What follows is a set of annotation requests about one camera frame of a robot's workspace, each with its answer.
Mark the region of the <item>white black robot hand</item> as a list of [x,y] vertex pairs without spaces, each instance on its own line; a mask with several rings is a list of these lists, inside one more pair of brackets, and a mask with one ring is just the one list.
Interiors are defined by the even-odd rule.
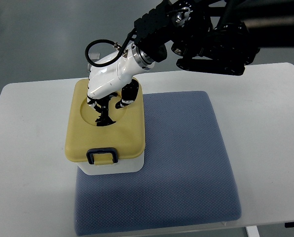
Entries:
[[138,94],[135,88],[129,88],[133,76],[147,72],[154,64],[151,57],[131,43],[116,62],[100,68],[92,66],[87,91],[88,105],[94,108],[100,99],[120,90],[121,99],[115,107],[118,109],[132,104]]

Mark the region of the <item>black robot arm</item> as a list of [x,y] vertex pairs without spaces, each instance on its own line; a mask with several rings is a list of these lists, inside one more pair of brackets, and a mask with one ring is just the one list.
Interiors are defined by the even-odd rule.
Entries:
[[124,44],[138,48],[146,64],[167,57],[165,44],[185,71],[243,74],[264,47],[294,47],[294,0],[162,1],[138,18]]

